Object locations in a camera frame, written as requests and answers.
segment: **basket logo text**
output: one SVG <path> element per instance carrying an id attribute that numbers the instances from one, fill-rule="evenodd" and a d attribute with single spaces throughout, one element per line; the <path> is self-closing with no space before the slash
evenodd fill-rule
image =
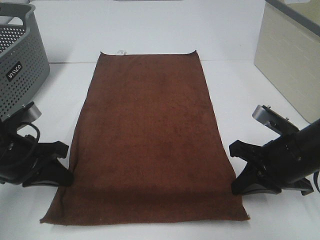
<path id="1" fill-rule="evenodd" d="M 6 78 L 10 81 L 12 81 L 15 76 L 17 76 L 17 74 L 21 71 L 22 69 L 22 64 L 20 61 L 18 61 L 13 68 L 10 69 L 10 71 L 7 72 L 7 74 L 5 75 Z"/>

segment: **gray basket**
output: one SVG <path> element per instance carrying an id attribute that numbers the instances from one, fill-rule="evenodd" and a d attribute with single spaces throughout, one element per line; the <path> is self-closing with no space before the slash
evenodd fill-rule
<path id="1" fill-rule="evenodd" d="M 31 4 L 0 3 L 0 16 L 23 25 L 0 24 L 0 119 L 21 109 L 49 75 L 50 67 Z"/>

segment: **microfiber towel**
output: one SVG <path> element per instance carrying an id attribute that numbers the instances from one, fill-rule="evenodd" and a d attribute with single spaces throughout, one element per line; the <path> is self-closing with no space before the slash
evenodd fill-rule
<path id="1" fill-rule="evenodd" d="M 247 220 L 197 52 L 98 59 L 75 128 L 70 187 L 41 223 Z"/>

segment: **basket handle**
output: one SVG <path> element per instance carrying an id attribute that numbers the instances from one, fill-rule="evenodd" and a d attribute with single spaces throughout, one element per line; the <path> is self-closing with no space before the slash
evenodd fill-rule
<path id="1" fill-rule="evenodd" d="M 0 3 L 0 16 L 20 18 L 23 26 L 26 26 L 30 14 L 35 10 L 31 4 Z"/>

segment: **plastic basket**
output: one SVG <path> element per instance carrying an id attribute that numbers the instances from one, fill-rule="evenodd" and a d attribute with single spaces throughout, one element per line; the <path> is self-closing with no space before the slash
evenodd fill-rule
<path id="1" fill-rule="evenodd" d="M 0 119 L 26 105 L 48 77 L 50 67 L 31 4 L 0 3 L 0 16 L 23 25 L 0 24 Z"/>

